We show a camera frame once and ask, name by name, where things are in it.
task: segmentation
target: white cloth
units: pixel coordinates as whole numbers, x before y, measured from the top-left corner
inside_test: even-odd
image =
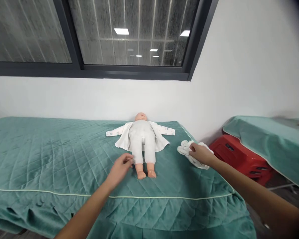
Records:
[[[155,164],[155,133],[150,123],[145,120],[137,120],[133,122],[130,127],[129,138],[135,164],[143,163],[143,145],[145,162]]]
[[[155,134],[155,151],[159,152],[162,151],[163,148],[165,148],[166,145],[170,144],[163,136],[165,135],[175,135],[175,130],[172,128],[167,128],[161,125],[158,125],[157,123],[148,121],[154,131]],[[116,128],[111,131],[106,132],[106,136],[117,136],[121,135],[118,141],[116,141],[115,146],[118,148],[125,149],[127,151],[132,151],[131,148],[131,142],[129,139],[129,131],[131,126],[134,122],[128,122],[125,125]]]
[[[197,159],[195,159],[194,157],[190,156],[189,155],[189,151],[192,151],[189,147],[190,145],[194,143],[194,141],[187,141],[187,140],[184,140],[181,142],[181,145],[177,147],[177,151],[180,153],[180,154],[183,154],[185,155],[185,157],[197,168],[200,168],[200,169],[209,169],[209,166],[205,165],[205,164],[202,164],[200,163]],[[214,152],[212,150],[210,150],[210,148],[208,148],[207,145],[205,145],[204,143],[200,142],[198,143],[198,145],[201,145],[201,146],[204,146],[206,147],[209,151],[211,151],[213,154]]]

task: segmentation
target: green quilted mattress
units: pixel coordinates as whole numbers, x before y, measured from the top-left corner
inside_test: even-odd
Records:
[[[299,119],[235,116],[223,130],[299,186]]]
[[[0,119],[0,229],[53,238],[106,179],[126,151],[105,132],[124,121]],[[195,168],[176,148],[176,130],[156,153],[156,179],[135,169],[113,191],[89,238],[255,238],[244,200],[213,169]]]

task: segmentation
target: red plastic stool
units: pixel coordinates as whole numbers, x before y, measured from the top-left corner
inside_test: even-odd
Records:
[[[266,160],[244,147],[239,139],[231,135],[219,137],[209,148],[217,158],[263,186],[275,172]]]

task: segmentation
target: quilted fabric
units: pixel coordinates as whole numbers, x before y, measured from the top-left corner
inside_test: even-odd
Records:
[[[106,179],[126,151],[105,132],[124,121],[7,117],[0,119],[0,229],[53,238]],[[255,238],[244,200],[213,169],[200,170],[177,152],[191,136],[176,130],[156,153],[156,179],[135,169],[113,191],[95,222],[94,238]]]

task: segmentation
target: doll head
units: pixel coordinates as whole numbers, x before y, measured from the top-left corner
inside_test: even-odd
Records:
[[[135,121],[137,120],[146,120],[147,121],[147,117],[143,112],[139,112],[136,116],[135,116]]]

